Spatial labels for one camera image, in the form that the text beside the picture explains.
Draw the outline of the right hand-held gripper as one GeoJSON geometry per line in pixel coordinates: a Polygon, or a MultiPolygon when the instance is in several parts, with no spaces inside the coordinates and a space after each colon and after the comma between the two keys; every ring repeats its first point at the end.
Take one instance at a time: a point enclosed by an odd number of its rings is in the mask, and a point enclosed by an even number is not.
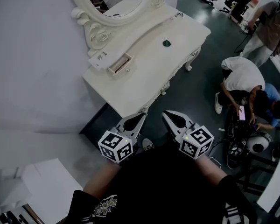
{"type": "Polygon", "coordinates": [[[210,149],[214,136],[205,126],[200,126],[185,114],[173,110],[162,112],[162,120],[179,143],[179,151],[196,160],[210,149]],[[181,133],[180,129],[188,128],[181,133]]]}

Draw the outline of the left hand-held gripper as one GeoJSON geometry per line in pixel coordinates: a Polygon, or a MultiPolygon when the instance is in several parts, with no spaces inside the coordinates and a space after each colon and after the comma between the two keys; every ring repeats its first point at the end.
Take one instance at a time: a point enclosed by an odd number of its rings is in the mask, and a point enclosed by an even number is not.
{"type": "Polygon", "coordinates": [[[98,141],[101,154],[120,164],[139,150],[138,137],[147,115],[139,112],[123,118],[116,127],[106,131],[98,141]]]}

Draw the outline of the small white drawer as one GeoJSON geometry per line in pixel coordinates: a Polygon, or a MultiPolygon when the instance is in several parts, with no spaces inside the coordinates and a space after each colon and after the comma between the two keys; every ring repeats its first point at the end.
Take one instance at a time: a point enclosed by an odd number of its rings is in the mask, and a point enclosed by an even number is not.
{"type": "Polygon", "coordinates": [[[117,62],[115,62],[113,65],[111,65],[109,68],[107,68],[108,74],[113,78],[113,79],[118,79],[119,77],[125,75],[130,71],[130,65],[132,64],[132,61],[134,60],[134,56],[129,55],[128,53],[124,53],[124,55],[118,59],[117,62]],[[119,62],[119,60],[123,57],[129,58],[129,62],[122,68],[119,72],[115,73],[114,72],[114,67],[115,65],[119,62]]]}

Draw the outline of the person's left forearm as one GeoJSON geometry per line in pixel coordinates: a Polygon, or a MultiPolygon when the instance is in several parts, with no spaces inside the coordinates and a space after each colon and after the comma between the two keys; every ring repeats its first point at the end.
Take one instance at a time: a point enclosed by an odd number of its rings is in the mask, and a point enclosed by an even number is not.
{"type": "Polygon", "coordinates": [[[111,161],[107,162],[96,175],[87,182],[83,188],[83,192],[101,200],[120,170],[120,165],[111,161]]]}

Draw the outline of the person's right forearm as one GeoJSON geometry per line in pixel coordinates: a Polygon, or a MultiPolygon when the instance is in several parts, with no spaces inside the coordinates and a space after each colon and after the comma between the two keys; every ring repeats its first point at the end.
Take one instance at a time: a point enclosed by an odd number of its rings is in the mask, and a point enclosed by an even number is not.
{"type": "Polygon", "coordinates": [[[227,174],[212,162],[206,155],[202,155],[195,160],[195,164],[202,175],[212,184],[217,186],[227,174]]]}

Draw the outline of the white dressing table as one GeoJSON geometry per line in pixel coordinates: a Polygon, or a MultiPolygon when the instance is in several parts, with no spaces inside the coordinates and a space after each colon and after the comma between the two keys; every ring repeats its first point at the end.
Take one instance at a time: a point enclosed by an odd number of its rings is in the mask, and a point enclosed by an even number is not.
{"type": "Polygon", "coordinates": [[[93,88],[121,117],[147,111],[170,79],[185,65],[191,69],[210,30],[168,5],[148,12],[123,29],[103,50],[114,53],[118,61],[124,53],[134,56],[130,71],[113,79],[106,70],[90,67],[83,75],[93,88]],[[170,47],[162,45],[164,40],[170,47]]]}

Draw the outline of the person's white shoe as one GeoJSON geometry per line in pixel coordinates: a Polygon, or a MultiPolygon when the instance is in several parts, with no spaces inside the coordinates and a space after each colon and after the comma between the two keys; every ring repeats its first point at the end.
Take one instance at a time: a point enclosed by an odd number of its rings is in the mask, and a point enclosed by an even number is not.
{"type": "Polygon", "coordinates": [[[142,140],[142,147],[143,147],[144,151],[148,151],[149,149],[154,148],[154,145],[151,140],[149,140],[148,138],[144,138],[142,140]]]}

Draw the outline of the person's black shirt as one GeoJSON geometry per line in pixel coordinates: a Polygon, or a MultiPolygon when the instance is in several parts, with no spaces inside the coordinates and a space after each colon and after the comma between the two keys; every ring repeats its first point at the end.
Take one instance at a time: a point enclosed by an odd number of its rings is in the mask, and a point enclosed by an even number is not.
{"type": "Polygon", "coordinates": [[[231,175],[212,185],[195,160],[172,145],[142,152],[100,200],[73,193],[63,224],[257,224],[253,206],[231,175]]]}

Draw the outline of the white paper label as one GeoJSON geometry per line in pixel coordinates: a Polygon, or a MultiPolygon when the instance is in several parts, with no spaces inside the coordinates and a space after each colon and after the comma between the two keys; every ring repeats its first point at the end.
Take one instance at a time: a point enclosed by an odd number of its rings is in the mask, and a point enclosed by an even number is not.
{"type": "Polygon", "coordinates": [[[90,58],[89,63],[98,71],[106,70],[114,63],[114,53],[103,50],[90,58]]]}

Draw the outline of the white round device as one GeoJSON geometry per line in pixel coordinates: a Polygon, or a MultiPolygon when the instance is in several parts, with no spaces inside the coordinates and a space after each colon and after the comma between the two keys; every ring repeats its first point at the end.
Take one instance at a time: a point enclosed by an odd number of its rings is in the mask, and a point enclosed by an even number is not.
{"type": "Polygon", "coordinates": [[[258,154],[266,150],[273,141],[267,132],[253,132],[246,141],[246,148],[252,154],[258,154]]]}

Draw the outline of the white ornate oval mirror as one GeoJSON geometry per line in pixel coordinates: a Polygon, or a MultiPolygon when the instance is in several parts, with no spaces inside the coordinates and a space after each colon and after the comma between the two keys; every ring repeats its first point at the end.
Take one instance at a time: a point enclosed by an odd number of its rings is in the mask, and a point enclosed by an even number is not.
{"type": "Polygon", "coordinates": [[[91,0],[73,0],[76,7],[71,17],[84,28],[86,44],[89,48],[88,56],[103,49],[122,29],[131,26],[136,21],[144,20],[148,12],[161,7],[164,0],[127,0],[121,1],[118,7],[108,10],[111,15],[99,12],[91,0]]]}

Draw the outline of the white box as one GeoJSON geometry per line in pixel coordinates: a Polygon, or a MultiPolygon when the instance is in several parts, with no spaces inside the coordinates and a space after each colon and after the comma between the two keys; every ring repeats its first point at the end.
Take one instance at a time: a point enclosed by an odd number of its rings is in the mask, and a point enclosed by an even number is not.
{"type": "Polygon", "coordinates": [[[58,159],[27,165],[21,178],[31,193],[29,206],[45,224],[64,219],[74,191],[83,189],[58,159]]]}

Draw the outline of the white flat panel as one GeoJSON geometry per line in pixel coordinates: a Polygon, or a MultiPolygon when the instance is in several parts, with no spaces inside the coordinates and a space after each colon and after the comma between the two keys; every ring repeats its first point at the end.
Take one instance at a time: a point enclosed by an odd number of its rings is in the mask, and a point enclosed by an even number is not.
{"type": "Polygon", "coordinates": [[[257,201],[259,207],[269,213],[280,197],[280,160],[271,180],[257,201]]]}

